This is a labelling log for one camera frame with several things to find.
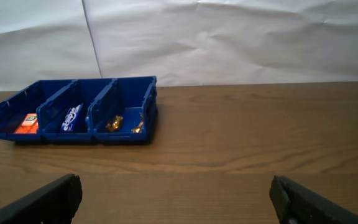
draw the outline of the blue plastic bin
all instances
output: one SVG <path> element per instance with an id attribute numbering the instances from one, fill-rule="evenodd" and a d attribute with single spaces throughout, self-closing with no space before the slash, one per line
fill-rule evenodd
<path id="1" fill-rule="evenodd" d="M 21 142 L 131 142 L 148 141 L 157 114 L 156 77 L 40 80 L 0 103 L 0 139 Z M 68 110 L 84 104 L 75 133 L 61 133 Z M 86 112 L 89 123 L 85 123 Z M 14 134 L 28 113 L 37 113 L 37 134 Z M 106 130 L 115 115 L 124 118 L 120 130 Z M 132 128 L 144 118 L 141 133 Z"/>
<path id="2" fill-rule="evenodd" d="M 72 80 L 40 80 L 0 103 L 0 139 L 40 141 L 41 134 L 14 134 L 28 113 L 37 108 Z"/>

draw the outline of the orange candy package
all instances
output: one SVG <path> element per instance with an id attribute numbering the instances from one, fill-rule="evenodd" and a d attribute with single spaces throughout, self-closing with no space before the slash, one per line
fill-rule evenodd
<path id="1" fill-rule="evenodd" d="M 38 120 L 37 114 L 30 113 L 24 118 L 22 123 L 15 130 L 15 134 L 37 134 Z"/>

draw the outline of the gold foil-wrapped candy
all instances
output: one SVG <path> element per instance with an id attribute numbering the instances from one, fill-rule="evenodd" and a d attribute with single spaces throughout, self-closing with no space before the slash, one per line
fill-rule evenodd
<path id="1" fill-rule="evenodd" d="M 132 132 L 133 133 L 141 133 L 142 127 L 143 127 L 143 115 L 142 115 L 142 113 L 140 113 L 140 123 L 137 127 L 132 128 Z"/>
<path id="2" fill-rule="evenodd" d="M 110 132 L 120 130 L 122 127 L 122 120 L 124 120 L 122 116 L 116 115 L 116 118 L 113 119 L 112 123 L 107 123 L 106 129 Z"/>

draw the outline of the wooden surface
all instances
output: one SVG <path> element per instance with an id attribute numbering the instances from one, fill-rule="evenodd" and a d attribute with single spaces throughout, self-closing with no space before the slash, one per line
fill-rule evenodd
<path id="1" fill-rule="evenodd" d="M 358 213 L 358 82 L 159 88 L 157 104 L 148 146 L 0 140 L 0 207 L 72 172 L 73 223 L 278 223 L 285 174 Z"/>

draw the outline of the white backdrop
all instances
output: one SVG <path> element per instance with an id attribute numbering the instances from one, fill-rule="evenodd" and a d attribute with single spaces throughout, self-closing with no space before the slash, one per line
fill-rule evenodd
<path id="1" fill-rule="evenodd" d="M 0 30 L 0 90 L 100 76 L 81 1 L 21 2 L 17 14 L 0 13 L 0 26 L 13 27 Z M 84 0 L 84 7 L 103 77 L 157 75 L 160 86 L 358 81 L 358 0 Z M 1 78 L 8 73 L 14 78 Z"/>

